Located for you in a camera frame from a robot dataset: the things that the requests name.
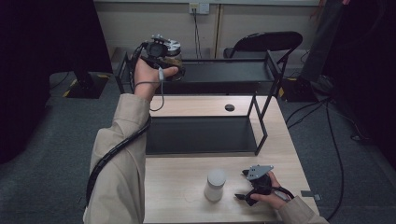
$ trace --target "white container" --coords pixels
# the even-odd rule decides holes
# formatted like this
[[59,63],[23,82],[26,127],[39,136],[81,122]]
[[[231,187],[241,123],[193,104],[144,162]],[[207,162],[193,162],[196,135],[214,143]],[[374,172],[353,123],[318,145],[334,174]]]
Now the white container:
[[214,169],[209,172],[204,190],[204,194],[209,201],[217,202],[221,199],[225,180],[226,174],[223,170]]

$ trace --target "wall socket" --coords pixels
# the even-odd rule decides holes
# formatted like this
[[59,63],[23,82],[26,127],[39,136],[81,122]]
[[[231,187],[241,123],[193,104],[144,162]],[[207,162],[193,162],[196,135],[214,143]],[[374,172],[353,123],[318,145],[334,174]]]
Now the wall socket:
[[208,3],[189,3],[189,12],[193,13],[195,9],[196,14],[209,14],[209,4]]

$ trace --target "beige sleeve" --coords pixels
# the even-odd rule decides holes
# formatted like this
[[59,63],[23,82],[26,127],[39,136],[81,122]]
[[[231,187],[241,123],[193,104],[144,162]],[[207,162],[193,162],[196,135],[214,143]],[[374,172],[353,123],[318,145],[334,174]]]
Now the beige sleeve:
[[[144,126],[149,102],[132,94],[120,96],[112,126],[101,129],[93,146],[91,169],[116,144]],[[133,141],[99,174],[85,223],[143,223],[145,214],[146,135]]]
[[329,223],[325,218],[315,214],[298,196],[279,209],[285,224],[322,224]]

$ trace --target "wooden table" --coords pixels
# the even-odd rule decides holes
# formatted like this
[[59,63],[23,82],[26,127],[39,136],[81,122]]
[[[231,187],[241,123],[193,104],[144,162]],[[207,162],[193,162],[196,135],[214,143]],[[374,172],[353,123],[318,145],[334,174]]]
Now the wooden table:
[[[263,106],[265,99],[266,96],[257,97],[260,106]],[[151,112],[151,116],[243,115],[248,110],[250,100],[251,96],[165,96],[163,109]],[[161,102],[161,97],[154,97],[151,108],[158,108]],[[224,106],[227,104],[233,104],[235,111],[226,111]],[[251,123],[255,137],[260,141],[262,135],[257,119],[251,118]],[[274,165],[273,171],[278,181],[294,195],[301,196],[301,190],[310,190],[276,100],[271,101],[264,123],[268,138],[258,156],[195,154],[147,157],[145,223],[280,220],[277,212],[268,204],[256,203],[250,207],[234,196],[235,193],[246,194],[252,190],[241,172],[257,164]],[[204,188],[208,172],[215,168],[223,169],[227,180],[221,200],[212,203],[206,199]],[[303,200],[318,213],[313,198]]]

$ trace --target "black chair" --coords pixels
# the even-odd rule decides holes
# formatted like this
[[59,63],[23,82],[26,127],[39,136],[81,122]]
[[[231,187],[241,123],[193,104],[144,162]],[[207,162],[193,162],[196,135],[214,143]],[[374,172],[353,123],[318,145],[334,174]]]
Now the black chair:
[[275,97],[279,95],[282,86],[283,75],[285,74],[286,64],[289,55],[297,49],[303,42],[303,36],[297,32],[269,32],[248,35],[240,39],[233,48],[227,48],[223,51],[224,58],[265,58],[266,51],[281,51],[286,53],[276,62],[282,63],[281,74],[277,83]]

